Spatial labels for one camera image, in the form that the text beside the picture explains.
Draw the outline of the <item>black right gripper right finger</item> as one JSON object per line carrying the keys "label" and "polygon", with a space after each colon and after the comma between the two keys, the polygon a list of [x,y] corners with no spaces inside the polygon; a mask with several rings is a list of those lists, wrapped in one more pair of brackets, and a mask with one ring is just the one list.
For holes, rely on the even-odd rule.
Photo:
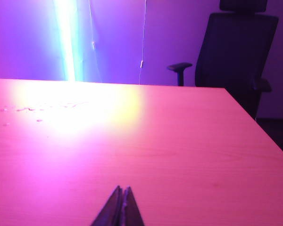
{"label": "black right gripper right finger", "polygon": [[124,191],[119,220],[120,226],[144,226],[144,222],[131,187],[127,187]]}

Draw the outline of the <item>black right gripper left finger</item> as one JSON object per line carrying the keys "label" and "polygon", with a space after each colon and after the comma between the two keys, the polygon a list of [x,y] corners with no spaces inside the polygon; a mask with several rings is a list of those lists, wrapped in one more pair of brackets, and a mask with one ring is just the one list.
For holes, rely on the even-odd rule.
{"label": "black right gripper left finger", "polygon": [[117,186],[96,216],[91,226],[117,226],[123,203],[123,189]]}

